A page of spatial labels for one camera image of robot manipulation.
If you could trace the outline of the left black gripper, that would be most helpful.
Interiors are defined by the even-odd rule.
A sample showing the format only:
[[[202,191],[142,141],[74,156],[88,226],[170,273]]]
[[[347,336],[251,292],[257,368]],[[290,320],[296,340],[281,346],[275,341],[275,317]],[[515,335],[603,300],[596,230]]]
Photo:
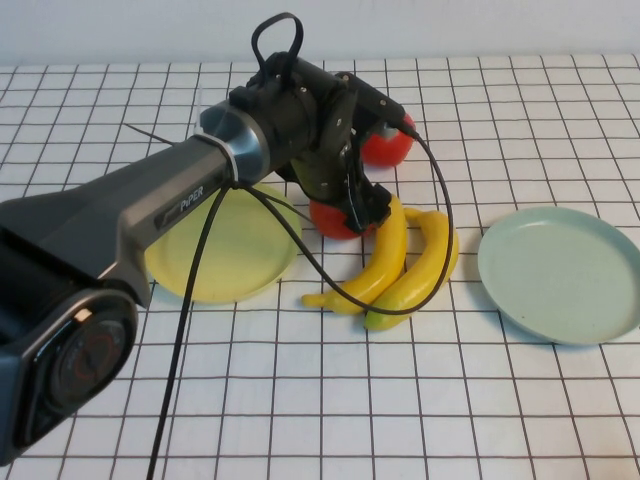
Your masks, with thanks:
[[[378,228],[391,213],[391,193],[365,178],[357,146],[347,143],[335,152],[306,150],[294,157],[290,166],[295,181],[309,199],[327,205],[348,202],[347,226],[357,234],[368,228],[368,219]]]

